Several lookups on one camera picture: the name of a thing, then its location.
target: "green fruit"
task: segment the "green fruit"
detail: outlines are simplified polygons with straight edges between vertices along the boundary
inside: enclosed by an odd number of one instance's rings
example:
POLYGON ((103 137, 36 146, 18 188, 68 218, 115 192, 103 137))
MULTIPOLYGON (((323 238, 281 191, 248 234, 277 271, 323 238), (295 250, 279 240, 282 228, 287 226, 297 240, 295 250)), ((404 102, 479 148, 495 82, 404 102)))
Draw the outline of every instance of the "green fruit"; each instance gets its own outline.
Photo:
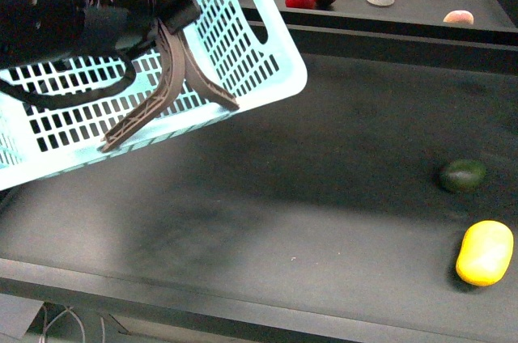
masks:
POLYGON ((474 159, 459 159, 440 172, 442 187, 454 193, 473 192, 486 176, 486 166, 474 159))

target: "robotic arm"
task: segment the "robotic arm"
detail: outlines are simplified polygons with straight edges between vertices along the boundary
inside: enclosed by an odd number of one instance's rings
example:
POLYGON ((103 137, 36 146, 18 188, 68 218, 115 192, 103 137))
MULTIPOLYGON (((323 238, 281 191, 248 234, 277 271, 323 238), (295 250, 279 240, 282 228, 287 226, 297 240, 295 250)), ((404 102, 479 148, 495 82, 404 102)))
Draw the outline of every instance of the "robotic arm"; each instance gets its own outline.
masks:
POLYGON ((66 108, 124 91, 131 60, 155 43, 159 23, 175 34, 199 16, 194 0, 0 0, 0 70, 79 56, 119 57, 124 77, 75 95, 40 95, 0 80, 0 91, 43 108, 66 108))

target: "basket grid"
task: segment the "basket grid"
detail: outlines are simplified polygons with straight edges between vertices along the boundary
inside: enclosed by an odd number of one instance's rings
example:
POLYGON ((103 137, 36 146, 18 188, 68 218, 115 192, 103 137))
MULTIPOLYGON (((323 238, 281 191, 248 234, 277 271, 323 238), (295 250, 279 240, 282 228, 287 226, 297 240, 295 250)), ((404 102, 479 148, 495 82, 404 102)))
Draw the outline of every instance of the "basket grid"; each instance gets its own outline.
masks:
MULTIPOLYGON (((48 110, 24 105, 28 122, 41 152, 56 150, 78 142, 104 135, 127 112, 139 105, 156 87, 161 73, 159 53, 152 49, 134 61, 138 77, 143 79, 149 89, 127 96, 101 100, 67 110, 48 110)), ((124 66, 119 60, 102 57, 79 57, 73 60, 45 63, 34 66, 17 67, 9 71, 14 84, 22 85, 25 91, 41 94, 77 93, 98 87, 105 80, 118 80, 124 74, 124 66)), ((199 107, 208 101, 201 99, 187 82, 174 104, 167 108, 157 119, 185 112, 199 107)), ((15 164, 19 158, 12 156, 5 145, 2 148, 2 161, 15 164)))
POLYGON ((279 71, 272 54, 255 50, 231 1, 199 2, 202 15, 196 22, 197 33, 226 90, 246 95, 279 71))
POLYGON ((0 168, 21 163, 22 159, 16 153, 16 146, 11 138, 0 133, 0 168))

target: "black tray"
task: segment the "black tray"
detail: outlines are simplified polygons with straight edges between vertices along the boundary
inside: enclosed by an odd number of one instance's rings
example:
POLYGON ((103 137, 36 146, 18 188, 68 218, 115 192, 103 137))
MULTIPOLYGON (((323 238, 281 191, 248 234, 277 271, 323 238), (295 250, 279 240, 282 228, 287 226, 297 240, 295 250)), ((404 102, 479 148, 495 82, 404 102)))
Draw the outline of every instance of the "black tray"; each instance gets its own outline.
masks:
MULTIPOLYGON (((518 74, 518 0, 396 0, 389 7, 337 0, 329 10, 274 1, 304 53, 518 74), (444 23, 453 10, 471 11, 475 24, 444 23)), ((240 3, 260 27, 253 1, 240 3)))
MULTIPOLYGON (((242 7, 253 7, 251 0, 241 2, 242 7)), ((298 25, 518 46, 518 0, 396 0, 388 7, 366 0, 337 0, 328 10, 315 11, 286 8, 284 0, 275 2, 287 22, 298 25), (475 24, 443 23, 454 10, 471 11, 475 24)))
POLYGON ((300 95, 20 188, 0 291, 269 343, 516 342, 518 243, 495 286, 452 269, 473 222, 518 234, 518 77, 305 61, 300 95), (475 194, 435 185, 459 157, 475 194))

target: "pink object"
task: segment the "pink object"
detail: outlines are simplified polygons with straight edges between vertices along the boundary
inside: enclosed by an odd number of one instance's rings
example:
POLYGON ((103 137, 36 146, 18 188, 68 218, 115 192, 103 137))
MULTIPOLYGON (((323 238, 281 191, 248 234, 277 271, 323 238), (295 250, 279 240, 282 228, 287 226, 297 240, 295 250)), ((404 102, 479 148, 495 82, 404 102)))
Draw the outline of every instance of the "pink object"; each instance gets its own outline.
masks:
POLYGON ((466 10, 455 10, 449 12, 443 19, 443 22, 448 23, 467 23, 473 25, 475 18, 473 14, 466 10))

